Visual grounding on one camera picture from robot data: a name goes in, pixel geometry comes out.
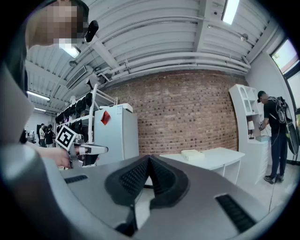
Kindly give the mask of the white ceiling pipes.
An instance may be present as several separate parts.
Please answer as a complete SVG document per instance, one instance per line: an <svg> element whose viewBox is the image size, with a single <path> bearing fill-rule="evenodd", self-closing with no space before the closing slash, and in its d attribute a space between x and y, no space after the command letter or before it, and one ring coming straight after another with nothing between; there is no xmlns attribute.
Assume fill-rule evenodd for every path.
<svg viewBox="0 0 300 240"><path fill-rule="evenodd" d="M116 76L111 77L114 80L144 70L184 65L220 66L243 73L248 72L251 68L245 57L242 57L242 61L240 61L228 56L208 52L172 52L140 58L134 61L126 61L123 65L115 68L106 67L96 71L96 75L106 77L107 74L116 74Z"/></svg>

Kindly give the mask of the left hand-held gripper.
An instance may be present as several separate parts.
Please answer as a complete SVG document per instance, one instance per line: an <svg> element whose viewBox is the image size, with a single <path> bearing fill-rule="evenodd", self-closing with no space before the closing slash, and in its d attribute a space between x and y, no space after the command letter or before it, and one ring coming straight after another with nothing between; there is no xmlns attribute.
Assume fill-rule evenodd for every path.
<svg viewBox="0 0 300 240"><path fill-rule="evenodd" d="M74 132L66 125L62 126L55 141L67 151L70 159L70 168L95 165L99 159L98 154L108 152L106 146L84 144L83 135Z"/></svg>

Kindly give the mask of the black oval panel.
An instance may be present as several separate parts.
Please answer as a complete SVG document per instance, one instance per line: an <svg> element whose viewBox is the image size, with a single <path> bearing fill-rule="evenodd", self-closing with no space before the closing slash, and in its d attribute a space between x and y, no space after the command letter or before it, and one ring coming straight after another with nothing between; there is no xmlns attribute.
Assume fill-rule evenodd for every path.
<svg viewBox="0 0 300 240"><path fill-rule="evenodd" d="M293 123L289 123L286 130L289 149L293 155L298 155L300 144L297 128Z"/></svg>

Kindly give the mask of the cream flat box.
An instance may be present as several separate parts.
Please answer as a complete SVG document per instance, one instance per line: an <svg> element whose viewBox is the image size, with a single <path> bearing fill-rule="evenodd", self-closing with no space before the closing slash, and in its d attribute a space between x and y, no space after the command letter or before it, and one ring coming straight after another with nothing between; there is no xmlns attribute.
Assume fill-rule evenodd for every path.
<svg viewBox="0 0 300 240"><path fill-rule="evenodd" d="M195 149L182 150L181 155L186 161L196 161L196 160L202 160L205 158L205 154L203 152L197 151Z"/></svg>

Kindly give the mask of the person's left forearm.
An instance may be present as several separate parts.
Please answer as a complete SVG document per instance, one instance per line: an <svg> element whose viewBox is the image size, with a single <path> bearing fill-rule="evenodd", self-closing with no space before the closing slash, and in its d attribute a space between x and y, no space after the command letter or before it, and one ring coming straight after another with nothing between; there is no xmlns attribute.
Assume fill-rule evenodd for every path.
<svg viewBox="0 0 300 240"><path fill-rule="evenodd" d="M58 148L44 148L36 146L35 144L30 142L26 142L25 145L37 151L41 157L52 159L56 163L56 165L60 165L62 163L61 160L65 156L64 153L61 154L62 152Z"/></svg>

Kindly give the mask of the person's left hand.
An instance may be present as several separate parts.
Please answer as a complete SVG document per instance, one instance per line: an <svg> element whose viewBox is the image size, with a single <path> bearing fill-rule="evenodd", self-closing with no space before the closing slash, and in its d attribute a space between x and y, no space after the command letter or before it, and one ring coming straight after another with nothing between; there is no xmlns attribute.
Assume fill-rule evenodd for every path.
<svg viewBox="0 0 300 240"><path fill-rule="evenodd" d="M70 158L68 152L64 148L50 149L50 158L54 160L58 167L70 167Z"/></svg>

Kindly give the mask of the white display cabinet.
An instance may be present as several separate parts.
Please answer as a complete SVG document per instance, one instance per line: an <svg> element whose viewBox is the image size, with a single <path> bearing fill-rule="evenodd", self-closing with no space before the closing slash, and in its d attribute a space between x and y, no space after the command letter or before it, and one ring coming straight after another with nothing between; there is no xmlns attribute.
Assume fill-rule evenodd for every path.
<svg viewBox="0 0 300 240"><path fill-rule="evenodd" d="M260 131L263 120L263 105L257 102L257 90L241 84L229 89L238 125L238 150L245 154L241 160L238 182L254 185L266 175L271 163L270 141L259 142L256 136L271 136L269 130ZM248 138L248 121L253 121L254 139Z"/></svg>

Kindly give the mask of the ceiling air conditioner unit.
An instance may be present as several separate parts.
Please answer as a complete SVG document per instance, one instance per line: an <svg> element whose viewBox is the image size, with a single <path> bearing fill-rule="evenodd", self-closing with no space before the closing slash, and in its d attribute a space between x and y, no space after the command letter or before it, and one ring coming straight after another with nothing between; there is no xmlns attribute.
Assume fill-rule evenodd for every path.
<svg viewBox="0 0 300 240"><path fill-rule="evenodd" d="M71 79L67 82L66 87L70 89L83 75L87 73L86 67L81 67Z"/></svg>

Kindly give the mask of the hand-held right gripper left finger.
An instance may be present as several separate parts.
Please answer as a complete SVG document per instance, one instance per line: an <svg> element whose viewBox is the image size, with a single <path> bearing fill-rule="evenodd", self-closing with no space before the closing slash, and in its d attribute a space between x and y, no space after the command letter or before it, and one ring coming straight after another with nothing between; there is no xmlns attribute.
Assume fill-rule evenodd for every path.
<svg viewBox="0 0 300 240"><path fill-rule="evenodd" d="M144 189L148 156L96 167L62 171L64 178L86 179L67 184L94 219L84 227L101 234L149 234L150 191Z"/></svg>

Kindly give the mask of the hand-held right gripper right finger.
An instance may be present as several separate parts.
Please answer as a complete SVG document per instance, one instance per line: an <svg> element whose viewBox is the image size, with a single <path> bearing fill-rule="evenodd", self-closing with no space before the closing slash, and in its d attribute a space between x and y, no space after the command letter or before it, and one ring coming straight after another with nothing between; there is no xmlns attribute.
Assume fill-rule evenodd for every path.
<svg viewBox="0 0 300 240"><path fill-rule="evenodd" d="M183 162L159 157L182 170L189 179L189 190L171 208L154 209L138 231L138 240L227 240L239 234L215 199L228 194L255 222L267 209L252 195L218 173Z"/></svg>

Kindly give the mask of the white refrigerator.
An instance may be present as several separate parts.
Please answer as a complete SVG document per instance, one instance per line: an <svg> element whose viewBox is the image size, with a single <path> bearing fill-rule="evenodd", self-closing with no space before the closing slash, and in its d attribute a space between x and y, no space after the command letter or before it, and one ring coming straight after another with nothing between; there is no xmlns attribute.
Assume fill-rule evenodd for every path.
<svg viewBox="0 0 300 240"><path fill-rule="evenodd" d="M104 111L110 119L101 122ZM95 112L94 143L106 146L108 152L100 154L96 165L105 165L139 156L137 115L123 108L100 109Z"/></svg>

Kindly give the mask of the small table lamp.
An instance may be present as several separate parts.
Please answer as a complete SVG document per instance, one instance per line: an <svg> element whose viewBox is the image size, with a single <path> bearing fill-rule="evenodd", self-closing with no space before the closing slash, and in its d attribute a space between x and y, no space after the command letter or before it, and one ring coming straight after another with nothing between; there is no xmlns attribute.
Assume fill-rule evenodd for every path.
<svg viewBox="0 0 300 240"><path fill-rule="evenodd" d="M252 120L247 122L247 128L248 128L248 138L250 140L254 139L253 133L255 130L255 126Z"/></svg>

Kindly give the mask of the row of black bags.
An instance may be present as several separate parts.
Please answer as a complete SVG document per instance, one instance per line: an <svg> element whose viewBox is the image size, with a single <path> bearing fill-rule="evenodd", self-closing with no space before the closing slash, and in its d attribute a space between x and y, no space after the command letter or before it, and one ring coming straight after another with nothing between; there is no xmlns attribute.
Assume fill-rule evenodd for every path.
<svg viewBox="0 0 300 240"><path fill-rule="evenodd" d="M83 136L85 143L88 142L88 123L83 122L83 117L89 115L90 107L92 105L92 93L88 93L82 99L78 100L76 103L71 104L64 111L55 117L55 122L57 124L58 133L63 124L67 125L71 130L75 131L77 134Z"/></svg>

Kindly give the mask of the white flat appliance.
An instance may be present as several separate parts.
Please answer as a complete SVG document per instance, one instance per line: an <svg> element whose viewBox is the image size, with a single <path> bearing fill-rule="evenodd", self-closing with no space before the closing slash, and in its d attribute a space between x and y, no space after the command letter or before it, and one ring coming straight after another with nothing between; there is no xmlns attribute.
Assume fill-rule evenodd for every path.
<svg viewBox="0 0 300 240"><path fill-rule="evenodd" d="M98 109L108 109L108 108L112 108L112 107L115 107L115 108L123 108L125 110L127 110L128 112L130 113L133 113L133 107L128 104L128 103L123 103L123 104L118 104L118 105L113 105L113 106L99 106Z"/></svg>

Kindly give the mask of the person's black shirt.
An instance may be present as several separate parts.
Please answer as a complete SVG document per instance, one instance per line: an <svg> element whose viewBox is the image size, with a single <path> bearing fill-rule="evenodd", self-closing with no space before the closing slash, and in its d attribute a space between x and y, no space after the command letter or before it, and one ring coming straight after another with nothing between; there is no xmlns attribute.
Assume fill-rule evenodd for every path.
<svg viewBox="0 0 300 240"><path fill-rule="evenodd" d="M28 76L25 67L26 56L25 33L19 32L8 47L5 63L16 84L27 97Z"/></svg>

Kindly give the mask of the white curved table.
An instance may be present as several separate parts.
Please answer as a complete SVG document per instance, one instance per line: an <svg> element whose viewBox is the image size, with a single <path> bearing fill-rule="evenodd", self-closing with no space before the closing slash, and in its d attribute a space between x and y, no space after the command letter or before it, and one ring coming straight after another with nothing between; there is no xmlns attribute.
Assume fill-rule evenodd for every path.
<svg viewBox="0 0 300 240"><path fill-rule="evenodd" d="M222 147L204 150L202 152L205 154L205 158L196 161L186 161L182 157L181 153L161 154L161 156L164 158L180 161L185 164L214 171L233 184L237 183L241 160L245 156L244 153Z"/></svg>

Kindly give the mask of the white metal shelf rack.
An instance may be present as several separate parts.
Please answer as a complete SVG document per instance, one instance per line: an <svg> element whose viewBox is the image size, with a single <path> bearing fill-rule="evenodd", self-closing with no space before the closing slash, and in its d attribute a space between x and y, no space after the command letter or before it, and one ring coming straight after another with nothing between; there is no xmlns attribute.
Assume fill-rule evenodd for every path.
<svg viewBox="0 0 300 240"><path fill-rule="evenodd" d="M100 91L98 89L98 84L95 84L93 89L90 92L92 93L92 105L90 107L89 115L83 117L82 119L83 119L84 123L87 123L87 120L89 120L89 123L88 123L89 140L88 140L87 143L94 143L95 112L98 110L99 106L113 106L113 105L116 105L118 103L118 99L116 97L111 97L111 96L105 94L104 92ZM69 107L71 104L76 103L78 100L82 99L88 93L84 94L79 99L75 99L75 98L72 99L71 103L67 107Z"/></svg>

